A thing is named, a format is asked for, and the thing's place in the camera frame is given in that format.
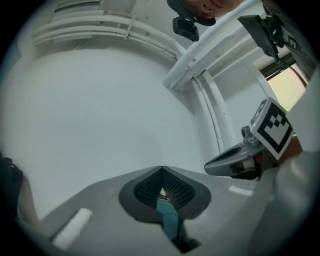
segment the white structure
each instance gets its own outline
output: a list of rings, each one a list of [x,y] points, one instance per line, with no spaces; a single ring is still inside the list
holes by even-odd
[[[28,176],[40,219],[84,187],[137,169],[204,173],[241,142],[261,100],[277,99],[253,64],[262,50],[236,20],[262,13],[260,4],[246,1],[252,8],[221,25],[173,89],[163,80],[191,45],[172,32],[175,13],[165,0],[118,2],[60,14],[53,2],[17,37],[21,58],[1,85],[1,151]],[[226,36],[236,43],[205,59]]]

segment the white rod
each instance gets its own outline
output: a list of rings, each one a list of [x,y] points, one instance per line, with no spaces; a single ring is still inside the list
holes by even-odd
[[[179,61],[174,65],[174,67],[169,71],[166,77],[163,80],[163,85],[165,87],[169,87],[171,83],[177,77],[181,77],[181,74],[185,71],[188,64],[194,59],[209,43],[211,43],[214,38],[219,34],[224,28],[225,25],[234,19],[238,18],[238,16],[250,9],[256,4],[260,4],[258,0],[246,0],[244,1],[238,8],[229,12],[220,18],[217,23],[208,28],[203,35],[200,37],[198,42],[194,42],[186,51],[186,53],[179,59]]]
[[[202,59],[196,62],[192,68],[188,69],[186,74],[180,79],[178,83],[173,83],[174,90],[180,90],[191,78],[196,78],[197,76],[199,76],[204,70],[209,67],[210,64],[214,63],[223,54],[225,54],[231,48],[241,44],[241,39],[245,36],[251,37],[250,35],[248,35],[246,29],[241,25],[234,33],[229,34],[225,38],[220,40],[220,42],[212,50],[210,50]]]
[[[209,85],[209,88],[213,94],[214,100],[217,104],[217,109],[220,112],[220,115],[222,116],[222,121],[226,131],[228,145],[229,145],[229,148],[231,148],[237,144],[237,140],[236,140],[234,127],[231,121],[231,117],[230,117],[226,102],[222,97],[217,84],[215,83],[215,81],[213,80],[213,78],[211,77],[211,75],[207,70],[203,72],[203,77]]]
[[[225,146],[224,146],[224,142],[222,140],[222,136],[221,136],[221,132],[220,132],[220,127],[219,127],[219,124],[218,124],[218,120],[217,120],[217,116],[216,116],[216,113],[214,111],[214,108],[211,104],[211,101],[209,99],[209,96],[204,88],[204,85],[201,83],[201,81],[196,78],[195,79],[200,87],[200,90],[203,94],[203,97],[204,97],[204,100],[206,102],[206,105],[209,109],[209,112],[210,112],[210,115],[211,115],[211,118],[212,118],[212,121],[213,121],[213,125],[214,125],[214,130],[215,130],[215,134],[216,134],[216,138],[217,138],[217,141],[218,141],[218,146],[219,146],[219,153],[221,154],[223,151],[225,151]]]
[[[216,131],[215,131],[215,126],[212,121],[210,111],[208,109],[208,105],[206,103],[206,100],[205,100],[203,93],[201,92],[201,89],[198,85],[198,82],[195,79],[192,79],[191,82],[192,82],[192,85],[193,85],[194,90],[196,92],[196,95],[199,98],[200,105],[201,105],[202,111],[204,113],[205,123],[207,125],[208,131],[209,131],[209,136],[210,136],[210,146],[212,147],[213,153],[217,156],[220,153],[219,152],[219,144],[218,144],[218,139],[217,139],[217,135],[216,135]]]

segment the gray plastic housing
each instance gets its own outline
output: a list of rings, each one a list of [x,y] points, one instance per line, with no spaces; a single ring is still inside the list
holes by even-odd
[[[261,153],[265,146],[250,132],[248,126],[243,127],[241,133],[243,142],[229,148],[205,164],[204,170],[207,174],[233,177],[251,171],[251,169],[238,170],[236,164]]]

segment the white foam block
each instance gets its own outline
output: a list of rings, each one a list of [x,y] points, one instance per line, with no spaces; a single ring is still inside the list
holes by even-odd
[[[252,168],[256,167],[255,160],[253,157],[246,159],[245,161],[242,162],[242,164],[243,164],[243,168],[245,170],[252,169]]]
[[[237,187],[237,186],[234,186],[234,185],[229,187],[229,191],[233,192],[235,194],[239,194],[239,195],[247,196],[247,197],[251,197],[254,194],[253,190]]]
[[[65,227],[56,235],[52,243],[63,251],[66,251],[72,243],[78,238],[81,231],[88,223],[92,211],[81,208],[76,215],[65,225]]]

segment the gray surface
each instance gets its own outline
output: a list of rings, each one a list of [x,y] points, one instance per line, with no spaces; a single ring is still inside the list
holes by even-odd
[[[16,221],[21,231],[46,256],[68,256],[69,254],[55,247],[41,232],[22,220]]]
[[[318,193],[320,153],[303,153],[280,169],[264,172],[259,182],[228,179],[170,168],[205,185],[211,193],[208,207],[195,219],[184,221],[188,238],[201,246],[185,255],[269,255],[280,248],[308,217]],[[181,255],[158,224],[138,222],[119,203],[128,181],[153,168],[100,181],[75,195],[42,222],[52,237],[80,209],[93,215],[68,251],[70,255]],[[237,194],[230,186],[254,190]],[[36,241],[52,246],[37,234]]]
[[[86,208],[93,215],[72,244],[71,253],[98,256],[127,255],[130,251],[131,255],[163,255],[165,248],[167,255],[179,255],[180,252],[168,240],[160,225],[136,221],[119,203],[122,186],[152,169],[135,171],[85,188],[44,218],[43,233],[52,238],[80,208]],[[210,188],[212,202],[209,208],[194,222],[188,220],[186,224],[189,237],[200,242],[205,242],[212,231],[225,224],[247,201],[248,197],[234,194],[228,188],[236,184],[241,188],[254,189],[257,184],[255,181],[213,177],[175,167],[171,169]],[[214,221],[205,221],[204,217],[208,215]]]
[[[267,100],[262,101],[262,105],[266,104]],[[253,123],[253,120],[257,119],[257,117],[260,115],[260,107],[257,110],[256,114],[254,115],[255,118],[252,119],[251,124]],[[232,165],[242,163],[248,158],[251,158],[253,156],[256,156],[260,152],[263,151],[265,146],[251,133],[250,127],[245,126],[242,127],[241,133],[244,132],[244,135],[242,134],[243,137],[243,142],[229,148],[225,152],[221,153],[220,155],[217,155],[214,159],[209,161],[205,166],[204,170],[206,173],[209,175],[214,175],[214,176],[236,176],[240,173],[244,173],[247,171],[251,171],[252,169],[249,170],[243,170],[239,172],[235,172],[235,170],[232,169]],[[234,149],[241,148],[241,150],[235,154],[231,155],[227,158],[222,158],[220,160],[216,160],[221,157],[221,155],[226,154],[227,152],[230,152]]]

